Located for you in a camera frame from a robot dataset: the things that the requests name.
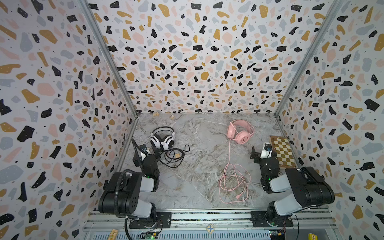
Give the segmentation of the pink headphones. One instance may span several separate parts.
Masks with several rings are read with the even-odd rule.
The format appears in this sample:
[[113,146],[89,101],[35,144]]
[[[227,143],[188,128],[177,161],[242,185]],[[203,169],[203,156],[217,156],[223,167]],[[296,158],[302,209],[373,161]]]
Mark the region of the pink headphones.
[[255,133],[254,126],[245,120],[234,120],[230,122],[227,129],[227,138],[242,145],[249,141]]

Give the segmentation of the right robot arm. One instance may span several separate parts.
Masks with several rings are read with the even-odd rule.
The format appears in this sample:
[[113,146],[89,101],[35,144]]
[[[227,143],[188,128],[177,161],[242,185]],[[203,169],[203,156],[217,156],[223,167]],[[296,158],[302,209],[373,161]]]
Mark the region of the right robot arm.
[[277,153],[269,143],[264,144],[261,152],[252,147],[250,159],[260,165],[261,185],[266,193],[291,192],[285,198],[269,203],[266,211],[251,212],[254,227],[292,227],[293,214],[335,201],[334,191],[314,168],[288,168],[280,173]]

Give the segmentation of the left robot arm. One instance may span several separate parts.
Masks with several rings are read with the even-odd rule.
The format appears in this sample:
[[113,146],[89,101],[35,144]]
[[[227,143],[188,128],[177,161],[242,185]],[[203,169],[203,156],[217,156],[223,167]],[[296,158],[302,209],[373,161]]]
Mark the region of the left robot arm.
[[141,171],[126,169],[115,172],[104,189],[98,209],[102,214],[113,214],[118,218],[153,221],[157,217],[156,206],[140,200],[140,193],[156,192],[158,189],[158,160],[146,145],[139,146],[134,139],[132,144],[135,150],[133,162]]

